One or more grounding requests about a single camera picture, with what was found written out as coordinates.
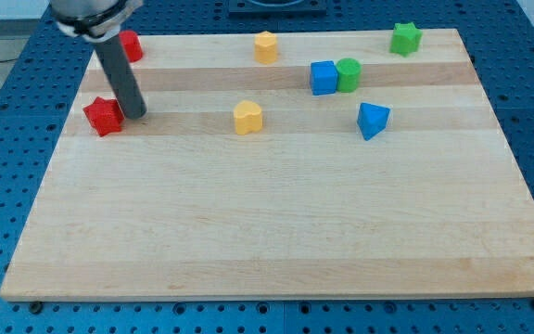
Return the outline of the grey robot arm flange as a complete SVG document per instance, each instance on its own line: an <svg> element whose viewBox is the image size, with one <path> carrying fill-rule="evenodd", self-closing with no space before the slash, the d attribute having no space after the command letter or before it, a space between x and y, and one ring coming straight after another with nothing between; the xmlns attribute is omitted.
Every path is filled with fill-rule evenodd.
<svg viewBox="0 0 534 334"><path fill-rule="evenodd" d="M143 0L50 0L57 27L70 37L92 43L105 42L119 34L121 25Z"/></svg>

